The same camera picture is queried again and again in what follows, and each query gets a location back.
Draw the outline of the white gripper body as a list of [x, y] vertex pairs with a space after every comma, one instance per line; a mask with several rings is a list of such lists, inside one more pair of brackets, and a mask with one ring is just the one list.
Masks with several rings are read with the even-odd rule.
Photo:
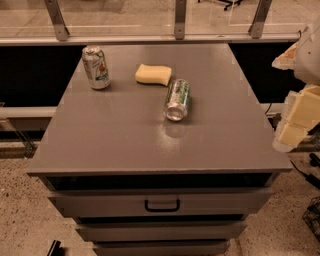
[[320, 22], [309, 24], [297, 42], [294, 75], [306, 84], [320, 84]]

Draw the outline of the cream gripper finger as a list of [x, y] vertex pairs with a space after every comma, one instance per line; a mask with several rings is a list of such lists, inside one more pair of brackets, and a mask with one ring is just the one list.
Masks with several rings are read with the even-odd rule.
[[279, 152], [290, 152], [319, 123], [320, 86], [307, 84], [299, 92], [290, 91], [274, 133], [273, 148]]
[[279, 55], [272, 62], [272, 66], [280, 70], [293, 70], [295, 65], [297, 44], [291, 45], [284, 53]]

